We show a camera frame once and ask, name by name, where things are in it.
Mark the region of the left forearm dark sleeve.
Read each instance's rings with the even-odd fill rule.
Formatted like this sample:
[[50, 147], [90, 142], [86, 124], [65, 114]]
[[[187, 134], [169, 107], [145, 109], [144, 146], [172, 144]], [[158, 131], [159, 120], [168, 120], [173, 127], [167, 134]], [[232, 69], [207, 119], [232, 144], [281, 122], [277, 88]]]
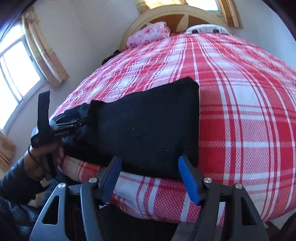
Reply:
[[1, 180], [1, 240], [28, 240], [41, 209], [28, 203], [45, 189], [27, 175], [23, 159]]

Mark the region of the left hand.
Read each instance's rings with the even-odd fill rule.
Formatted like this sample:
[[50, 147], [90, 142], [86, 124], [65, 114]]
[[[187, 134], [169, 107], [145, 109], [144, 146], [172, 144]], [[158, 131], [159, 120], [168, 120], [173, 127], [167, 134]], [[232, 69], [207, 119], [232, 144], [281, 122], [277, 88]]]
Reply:
[[64, 159], [64, 150], [59, 142], [45, 144], [37, 148], [29, 145], [28, 150], [23, 157], [23, 167], [27, 175], [33, 179], [41, 180], [45, 174], [45, 165], [43, 159], [46, 154], [53, 154], [56, 158], [56, 164], [60, 166]]

